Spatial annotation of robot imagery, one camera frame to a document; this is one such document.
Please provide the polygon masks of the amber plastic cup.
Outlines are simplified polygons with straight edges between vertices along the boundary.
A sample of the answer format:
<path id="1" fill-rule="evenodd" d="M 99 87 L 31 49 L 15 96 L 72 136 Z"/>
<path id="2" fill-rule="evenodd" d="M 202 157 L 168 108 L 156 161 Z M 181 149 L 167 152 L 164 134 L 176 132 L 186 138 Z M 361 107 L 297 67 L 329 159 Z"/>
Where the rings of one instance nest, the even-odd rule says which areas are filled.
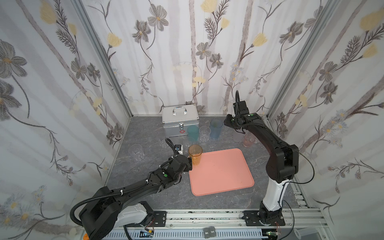
<path id="1" fill-rule="evenodd" d="M 192 159 L 193 166 L 200 164 L 203 148 L 200 145 L 191 145 L 188 150 L 189 156 Z"/>

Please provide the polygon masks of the blue plastic cup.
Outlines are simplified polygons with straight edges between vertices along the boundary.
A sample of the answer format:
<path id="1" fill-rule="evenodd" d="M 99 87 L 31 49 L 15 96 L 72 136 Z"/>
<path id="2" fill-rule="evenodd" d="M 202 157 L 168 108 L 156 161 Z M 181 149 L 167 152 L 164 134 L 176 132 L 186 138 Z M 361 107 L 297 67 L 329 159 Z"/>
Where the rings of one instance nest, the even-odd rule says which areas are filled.
<path id="1" fill-rule="evenodd" d="M 214 140 L 217 140 L 220 137 L 223 121 L 220 119 L 213 119 L 210 123 L 211 134 L 210 137 Z"/>

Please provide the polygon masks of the teal plastic cup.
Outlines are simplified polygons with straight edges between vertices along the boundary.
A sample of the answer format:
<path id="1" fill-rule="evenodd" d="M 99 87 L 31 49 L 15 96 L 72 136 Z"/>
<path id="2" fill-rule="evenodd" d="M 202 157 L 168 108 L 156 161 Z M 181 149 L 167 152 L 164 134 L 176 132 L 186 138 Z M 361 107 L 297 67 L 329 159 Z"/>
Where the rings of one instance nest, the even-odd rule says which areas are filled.
<path id="1" fill-rule="evenodd" d="M 191 125 L 188 127 L 188 136 L 192 138 L 194 142 L 197 142 L 199 139 L 200 129 L 196 125 Z"/>

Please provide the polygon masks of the clear faceted cup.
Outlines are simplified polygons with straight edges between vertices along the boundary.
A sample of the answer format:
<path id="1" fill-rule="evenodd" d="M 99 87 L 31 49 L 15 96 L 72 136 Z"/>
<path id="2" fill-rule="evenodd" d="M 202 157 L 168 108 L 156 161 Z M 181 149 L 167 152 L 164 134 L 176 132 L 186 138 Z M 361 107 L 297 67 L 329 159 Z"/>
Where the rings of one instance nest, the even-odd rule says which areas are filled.
<path id="1" fill-rule="evenodd" d="M 162 148 L 167 148 L 169 146 L 165 139 L 159 139 L 159 144 Z"/>
<path id="2" fill-rule="evenodd" d="M 206 126 L 200 127 L 199 135 L 200 135 L 200 141 L 205 143 L 210 139 L 211 129 Z"/>

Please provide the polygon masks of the pink plastic tray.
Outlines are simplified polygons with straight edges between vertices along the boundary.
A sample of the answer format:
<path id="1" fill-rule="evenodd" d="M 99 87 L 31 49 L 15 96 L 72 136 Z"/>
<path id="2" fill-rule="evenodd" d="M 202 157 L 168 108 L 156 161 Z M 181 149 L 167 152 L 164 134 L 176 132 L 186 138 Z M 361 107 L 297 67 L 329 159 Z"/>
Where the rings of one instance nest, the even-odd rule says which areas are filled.
<path id="1" fill-rule="evenodd" d="M 203 153 L 200 163 L 189 172 L 194 196 L 206 196 L 250 188 L 255 184 L 240 149 Z"/>

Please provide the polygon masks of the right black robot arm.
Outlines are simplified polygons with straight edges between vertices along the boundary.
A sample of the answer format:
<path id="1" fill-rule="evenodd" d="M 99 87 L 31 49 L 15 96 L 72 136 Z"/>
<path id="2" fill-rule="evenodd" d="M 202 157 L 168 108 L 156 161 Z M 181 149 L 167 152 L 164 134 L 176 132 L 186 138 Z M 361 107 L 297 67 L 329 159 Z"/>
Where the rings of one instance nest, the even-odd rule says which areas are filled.
<path id="1" fill-rule="evenodd" d="M 298 184 L 293 178 L 299 171 L 301 153 L 296 145 L 289 145 L 265 124 L 257 113 L 250 113 L 245 101 L 235 100 L 234 115 L 228 114 L 225 126 L 235 130 L 247 130 L 253 134 L 270 154 L 266 165 L 269 177 L 267 192 L 255 220 L 262 226 L 278 223 L 283 226 L 283 198 L 288 184 Z"/>

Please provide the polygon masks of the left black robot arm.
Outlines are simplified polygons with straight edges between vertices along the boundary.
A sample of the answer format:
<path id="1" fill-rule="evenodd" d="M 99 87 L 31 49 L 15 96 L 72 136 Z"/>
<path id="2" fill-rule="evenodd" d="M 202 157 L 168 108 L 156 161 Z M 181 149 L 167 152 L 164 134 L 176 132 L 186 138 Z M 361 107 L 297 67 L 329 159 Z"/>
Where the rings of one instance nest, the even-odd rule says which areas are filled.
<path id="1" fill-rule="evenodd" d="M 144 180 L 113 190 L 100 188 L 91 198 L 74 205 L 70 210 L 70 218 L 84 227 L 90 240 L 101 240 L 117 227 L 118 215 L 124 209 L 141 198 L 176 185 L 182 173 L 192 169 L 190 157 L 176 155 L 150 172 Z"/>

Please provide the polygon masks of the frosted dimpled cup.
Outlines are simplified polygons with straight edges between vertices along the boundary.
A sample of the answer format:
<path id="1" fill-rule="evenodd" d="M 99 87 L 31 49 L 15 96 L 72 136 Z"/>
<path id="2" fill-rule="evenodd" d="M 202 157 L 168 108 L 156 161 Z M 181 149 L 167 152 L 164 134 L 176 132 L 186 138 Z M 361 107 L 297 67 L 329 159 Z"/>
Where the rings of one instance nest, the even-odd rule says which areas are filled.
<path id="1" fill-rule="evenodd" d="M 239 130 L 234 130 L 233 132 L 233 141 L 235 143 L 240 143 L 243 141 L 243 138 L 244 138 L 244 133 L 242 131 L 239 131 Z"/>

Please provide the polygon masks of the pink plastic cup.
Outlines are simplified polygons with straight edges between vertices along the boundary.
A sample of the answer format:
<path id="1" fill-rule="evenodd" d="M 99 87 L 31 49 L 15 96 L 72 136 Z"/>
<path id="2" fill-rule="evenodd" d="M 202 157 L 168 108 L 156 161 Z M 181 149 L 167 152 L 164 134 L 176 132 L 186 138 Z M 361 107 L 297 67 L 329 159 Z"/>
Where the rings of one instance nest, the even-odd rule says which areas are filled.
<path id="1" fill-rule="evenodd" d="M 250 148 L 254 144 L 255 140 L 256 137 L 252 133 L 248 132 L 244 136 L 243 146 L 246 148 Z"/>

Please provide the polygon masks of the clear faceted cup by case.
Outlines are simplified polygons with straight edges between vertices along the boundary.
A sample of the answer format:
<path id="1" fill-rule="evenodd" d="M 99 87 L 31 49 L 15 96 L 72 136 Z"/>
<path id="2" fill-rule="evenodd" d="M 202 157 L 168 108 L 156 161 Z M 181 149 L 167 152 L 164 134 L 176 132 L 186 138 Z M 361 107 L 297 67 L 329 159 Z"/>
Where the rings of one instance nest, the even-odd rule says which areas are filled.
<path id="1" fill-rule="evenodd" d="M 162 148 L 167 148 L 169 146 L 165 139 L 159 139 L 159 144 Z"/>

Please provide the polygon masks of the clear cup far left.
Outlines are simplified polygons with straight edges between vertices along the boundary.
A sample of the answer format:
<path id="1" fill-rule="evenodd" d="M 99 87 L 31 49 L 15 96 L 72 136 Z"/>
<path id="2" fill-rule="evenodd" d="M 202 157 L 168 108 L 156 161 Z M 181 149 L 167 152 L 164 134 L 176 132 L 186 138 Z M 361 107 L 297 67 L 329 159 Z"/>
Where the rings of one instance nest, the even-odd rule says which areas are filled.
<path id="1" fill-rule="evenodd" d="M 140 144 L 134 144 L 129 148 L 129 154 L 135 161 L 141 161 L 145 157 L 143 147 Z"/>

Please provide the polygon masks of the silver first aid case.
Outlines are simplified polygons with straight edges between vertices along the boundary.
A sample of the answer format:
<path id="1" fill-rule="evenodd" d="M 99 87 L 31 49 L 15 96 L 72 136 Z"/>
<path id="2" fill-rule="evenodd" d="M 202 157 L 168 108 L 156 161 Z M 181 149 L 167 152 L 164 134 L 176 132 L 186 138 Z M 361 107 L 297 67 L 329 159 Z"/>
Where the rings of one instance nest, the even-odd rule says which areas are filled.
<path id="1" fill-rule="evenodd" d="M 162 123 L 167 138 L 188 134 L 188 128 L 199 126 L 199 115 L 195 104 L 162 108 Z"/>

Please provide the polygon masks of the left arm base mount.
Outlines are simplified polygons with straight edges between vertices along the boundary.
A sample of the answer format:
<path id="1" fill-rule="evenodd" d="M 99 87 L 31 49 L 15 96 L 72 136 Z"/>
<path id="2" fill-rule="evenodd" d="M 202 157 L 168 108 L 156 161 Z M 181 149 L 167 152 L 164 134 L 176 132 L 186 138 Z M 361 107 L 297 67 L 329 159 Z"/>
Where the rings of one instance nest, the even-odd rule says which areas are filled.
<path id="1" fill-rule="evenodd" d="M 145 227 L 145 228 L 154 228 L 154 227 L 165 227 L 167 220 L 166 211 L 154 211 L 153 213 L 148 214 L 145 219 L 138 224 L 131 224 L 130 227 Z"/>

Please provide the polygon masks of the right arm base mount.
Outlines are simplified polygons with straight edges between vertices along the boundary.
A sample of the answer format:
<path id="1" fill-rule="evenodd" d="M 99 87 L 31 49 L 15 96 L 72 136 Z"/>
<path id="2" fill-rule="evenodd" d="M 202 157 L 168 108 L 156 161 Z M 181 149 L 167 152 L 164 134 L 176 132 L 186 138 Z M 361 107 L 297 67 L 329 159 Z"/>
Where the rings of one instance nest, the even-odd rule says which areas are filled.
<path id="1" fill-rule="evenodd" d="M 277 211 L 244 211 L 242 220 L 247 227 L 278 227 L 285 226 L 285 220 L 281 210 Z"/>

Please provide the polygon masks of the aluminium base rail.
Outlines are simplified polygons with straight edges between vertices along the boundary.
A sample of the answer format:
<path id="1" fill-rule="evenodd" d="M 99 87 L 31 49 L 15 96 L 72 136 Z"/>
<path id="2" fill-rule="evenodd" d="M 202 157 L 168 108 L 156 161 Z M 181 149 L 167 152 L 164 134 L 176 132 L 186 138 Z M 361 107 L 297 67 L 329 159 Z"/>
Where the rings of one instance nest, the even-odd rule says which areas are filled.
<path id="1" fill-rule="evenodd" d="M 298 240 L 294 229 L 317 228 L 322 240 L 333 240 L 323 214 L 316 208 L 284 208 L 285 226 L 247 227 L 242 216 L 251 210 L 163 210 L 165 227 L 114 228 L 106 240 Z"/>

